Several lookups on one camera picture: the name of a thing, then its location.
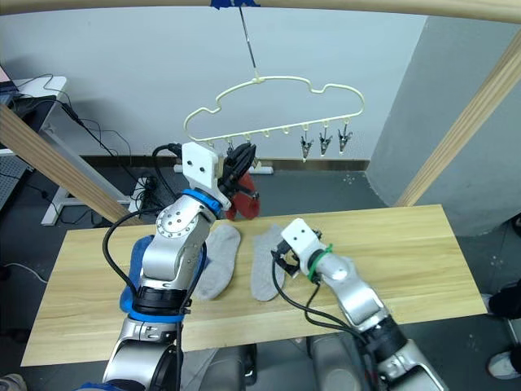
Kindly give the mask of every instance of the white wall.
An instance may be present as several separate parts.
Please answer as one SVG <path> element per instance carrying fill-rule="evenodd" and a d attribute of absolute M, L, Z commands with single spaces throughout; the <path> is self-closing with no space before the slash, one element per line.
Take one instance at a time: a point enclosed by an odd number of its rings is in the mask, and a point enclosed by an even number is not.
<path fill-rule="evenodd" d="M 366 111 L 352 122 L 346 158 L 370 159 L 425 23 L 424 16 L 347 11 L 246 9 L 261 75 L 294 74 L 316 86 L 355 86 Z M 133 153 L 185 142 L 182 122 L 200 106 L 213 107 L 222 90 L 252 78 L 236 9 L 150 7 L 54 11 L 0 17 L 0 61 L 12 77 L 45 72 L 68 78 L 80 116 L 119 130 Z M 306 94 L 290 82 L 230 97 L 222 116 L 193 122 L 200 135 L 251 130 L 357 110 L 345 93 Z M 85 155 L 103 151 L 70 121 L 60 136 Z M 339 124 L 331 124 L 331 129 Z M 310 157 L 319 156 L 318 131 Z M 254 138 L 260 157 L 300 157 L 300 135 Z M 125 154 L 125 145 L 104 139 Z M 225 143 L 217 144 L 220 149 Z M 335 138 L 326 155 L 338 158 Z"/>

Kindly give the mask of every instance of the hanging hook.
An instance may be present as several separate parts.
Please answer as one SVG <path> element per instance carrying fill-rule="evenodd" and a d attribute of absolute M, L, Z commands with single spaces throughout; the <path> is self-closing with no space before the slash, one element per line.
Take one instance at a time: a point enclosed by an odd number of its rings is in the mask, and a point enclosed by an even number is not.
<path fill-rule="evenodd" d="M 247 35 L 246 22 L 244 21 L 242 7 L 239 7 L 239 13 L 241 14 L 241 21 L 243 22 L 244 37 L 246 38 L 247 49 L 250 51 L 250 58 L 252 59 L 253 72 L 255 73 L 255 80 L 257 82 L 261 82 L 261 80 L 259 78 L 259 73 L 257 72 L 257 65 L 255 63 L 255 58 L 253 57 L 253 50 L 252 50 L 252 44 L 250 43 L 250 37 Z"/>
<path fill-rule="evenodd" d="M 329 143 L 333 139 L 333 136 L 327 137 L 327 125 L 324 123 L 324 135 L 320 133 L 320 156 L 324 157 L 326 154 L 327 148 L 329 147 Z"/>
<path fill-rule="evenodd" d="M 352 137 L 352 132 L 347 133 L 349 121 L 346 121 L 346 120 L 344 120 L 344 132 L 340 133 L 340 129 L 339 129 L 339 144 L 340 144 L 339 154 L 340 155 L 344 154 L 345 146 Z"/>
<path fill-rule="evenodd" d="M 308 159 L 309 150 L 311 149 L 311 146 L 313 145 L 313 141 L 311 140 L 308 142 L 308 132 L 304 132 L 304 136 L 300 136 L 300 146 L 302 147 L 302 161 L 305 163 L 306 159 Z"/>

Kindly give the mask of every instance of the metal clip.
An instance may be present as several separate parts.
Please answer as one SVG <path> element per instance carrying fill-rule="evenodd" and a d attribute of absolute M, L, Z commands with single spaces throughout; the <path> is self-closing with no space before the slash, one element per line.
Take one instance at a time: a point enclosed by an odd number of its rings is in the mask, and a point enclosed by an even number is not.
<path fill-rule="evenodd" d="M 333 136 L 327 137 L 327 126 L 324 126 L 324 137 L 322 137 L 322 133 L 320 133 L 320 156 L 324 157 L 332 139 Z"/>
<path fill-rule="evenodd" d="M 231 152 L 234 151 L 234 143 L 231 138 L 228 138 L 226 141 L 228 141 L 228 150 L 226 152 L 229 155 Z"/>
<path fill-rule="evenodd" d="M 308 134 L 305 134 L 306 139 L 304 139 L 304 136 L 300 136 L 300 145 L 302 146 L 302 161 L 305 163 L 306 159 L 308 158 L 309 150 L 311 149 L 311 146 L 313 145 L 313 141 L 311 140 L 308 143 Z"/>
<path fill-rule="evenodd" d="M 339 143 L 340 143 L 340 155 L 344 154 L 345 145 L 348 143 L 348 141 L 352 137 L 352 132 L 347 133 L 348 131 L 348 124 L 346 123 L 344 125 L 344 132 L 340 133 L 339 129 Z"/>

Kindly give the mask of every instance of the gray sock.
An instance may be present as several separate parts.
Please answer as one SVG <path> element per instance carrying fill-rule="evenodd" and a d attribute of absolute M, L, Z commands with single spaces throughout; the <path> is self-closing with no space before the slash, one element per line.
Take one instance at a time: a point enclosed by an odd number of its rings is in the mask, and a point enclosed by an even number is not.
<path fill-rule="evenodd" d="M 259 301 L 268 301 L 277 296 L 271 277 L 273 258 L 271 249 L 282 242 L 282 228 L 273 224 L 264 234 L 253 238 L 252 296 Z M 275 278 L 279 287 L 284 284 L 284 270 L 275 266 Z"/>
<path fill-rule="evenodd" d="M 195 298 L 212 300 L 225 290 L 234 274 L 240 242 L 239 231 L 229 224 L 221 224 L 210 233 L 206 239 L 207 266 L 195 287 Z"/>

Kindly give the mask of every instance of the wooden table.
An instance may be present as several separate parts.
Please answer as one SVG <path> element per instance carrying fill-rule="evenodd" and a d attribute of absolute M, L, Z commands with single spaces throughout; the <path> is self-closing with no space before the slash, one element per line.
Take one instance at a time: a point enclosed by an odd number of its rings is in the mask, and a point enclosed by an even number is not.
<path fill-rule="evenodd" d="M 280 297 L 259 302 L 250 293 L 252 239 L 296 216 L 232 222 L 242 235 L 234 277 L 214 301 L 194 301 L 186 317 L 186 351 L 280 340 L 329 332 L 307 323 Z M 439 205 L 315 213 L 301 216 L 323 232 L 335 252 L 349 255 L 398 323 L 483 314 L 485 308 L 458 242 Z M 113 257 L 129 265 L 134 242 L 154 226 L 121 227 L 112 237 Z M 69 231 L 50 277 L 22 365 L 106 360 L 124 315 L 118 308 L 123 283 L 101 252 L 104 229 Z M 285 289 L 305 302 L 313 285 L 286 277 Z M 340 316 L 328 288 L 315 306 Z"/>

